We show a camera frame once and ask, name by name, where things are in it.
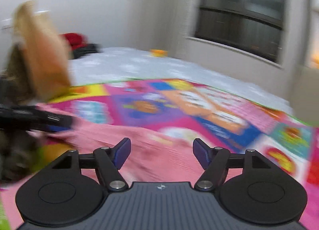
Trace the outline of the pink knit sweater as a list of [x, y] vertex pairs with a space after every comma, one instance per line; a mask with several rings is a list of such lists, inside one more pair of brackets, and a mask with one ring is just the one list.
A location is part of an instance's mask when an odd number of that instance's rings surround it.
[[194, 183], [201, 170], [188, 142], [156, 131], [1, 107], [1, 229], [70, 225], [100, 208], [113, 181]]

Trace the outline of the red and black clothes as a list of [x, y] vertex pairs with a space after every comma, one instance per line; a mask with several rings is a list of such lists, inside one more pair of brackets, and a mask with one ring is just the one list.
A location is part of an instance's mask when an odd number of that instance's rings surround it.
[[71, 49], [71, 59], [76, 60], [90, 54], [100, 53], [98, 44], [90, 43], [87, 37], [79, 33], [65, 33], [61, 37], [66, 40]]

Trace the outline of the colourful cartoon play mat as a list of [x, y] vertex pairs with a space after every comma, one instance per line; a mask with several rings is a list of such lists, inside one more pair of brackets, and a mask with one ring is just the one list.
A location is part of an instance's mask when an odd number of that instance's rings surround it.
[[307, 190], [301, 223], [318, 229], [318, 128], [280, 110], [182, 79], [148, 79], [72, 87], [48, 106], [75, 114], [82, 125], [40, 148], [38, 168], [72, 145], [90, 153], [122, 138], [132, 142], [121, 169], [133, 181], [189, 181], [202, 168], [192, 153], [200, 138], [233, 153], [256, 149]]

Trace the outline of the small yellow toy block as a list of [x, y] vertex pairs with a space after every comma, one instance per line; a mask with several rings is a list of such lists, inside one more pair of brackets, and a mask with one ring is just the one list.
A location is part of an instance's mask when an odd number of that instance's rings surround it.
[[150, 53], [153, 57], [166, 57], [168, 55], [168, 52], [166, 50], [161, 49], [151, 49]]

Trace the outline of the dark framed window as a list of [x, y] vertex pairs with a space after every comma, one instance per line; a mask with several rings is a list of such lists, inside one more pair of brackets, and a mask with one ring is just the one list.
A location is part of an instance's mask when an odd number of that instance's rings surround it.
[[194, 36], [277, 63], [285, 0], [200, 0]]

